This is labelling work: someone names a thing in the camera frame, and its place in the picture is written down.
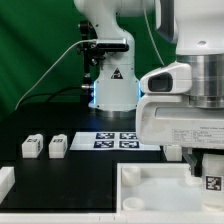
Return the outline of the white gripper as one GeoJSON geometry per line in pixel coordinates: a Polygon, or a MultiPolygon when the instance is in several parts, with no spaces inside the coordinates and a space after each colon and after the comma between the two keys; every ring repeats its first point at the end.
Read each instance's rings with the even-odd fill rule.
{"type": "Polygon", "coordinates": [[[184,95],[145,94],[137,105],[136,134],[146,145],[183,147],[182,156],[195,175],[191,148],[224,149],[224,109],[192,107],[184,95]]]}

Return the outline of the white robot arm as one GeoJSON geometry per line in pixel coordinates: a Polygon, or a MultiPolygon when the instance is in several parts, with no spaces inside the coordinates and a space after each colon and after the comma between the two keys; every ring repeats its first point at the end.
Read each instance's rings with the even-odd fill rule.
{"type": "Polygon", "coordinates": [[[74,0],[93,26],[100,65],[90,108],[134,114],[146,145],[179,146],[195,176],[224,175],[224,0],[74,0]],[[135,75],[135,40],[119,16],[155,12],[172,63],[135,75]]]}

